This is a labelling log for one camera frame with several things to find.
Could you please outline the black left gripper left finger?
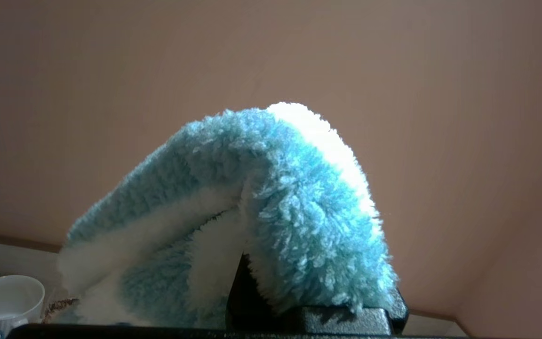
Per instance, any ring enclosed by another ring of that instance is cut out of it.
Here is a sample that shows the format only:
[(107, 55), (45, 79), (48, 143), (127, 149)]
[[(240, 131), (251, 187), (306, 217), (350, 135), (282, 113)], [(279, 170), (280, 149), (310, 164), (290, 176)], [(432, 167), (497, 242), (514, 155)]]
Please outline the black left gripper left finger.
[(226, 303), (228, 330), (299, 330), (295, 313), (274, 313), (267, 300), (259, 294), (257, 282), (249, 268), (250, 259), (243, 254), (235, 273)]

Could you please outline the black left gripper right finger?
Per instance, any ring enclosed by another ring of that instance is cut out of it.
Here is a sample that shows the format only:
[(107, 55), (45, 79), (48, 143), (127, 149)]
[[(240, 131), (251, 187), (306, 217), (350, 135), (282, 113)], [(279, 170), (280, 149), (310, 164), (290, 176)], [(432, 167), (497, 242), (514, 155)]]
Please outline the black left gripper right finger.
[(299, 331), (334, 335), (400, 335), (408, 322), (408, 306), (400, 291), (391, 307), (364, 307), (351, 313), (346, 307), (300, 307)]

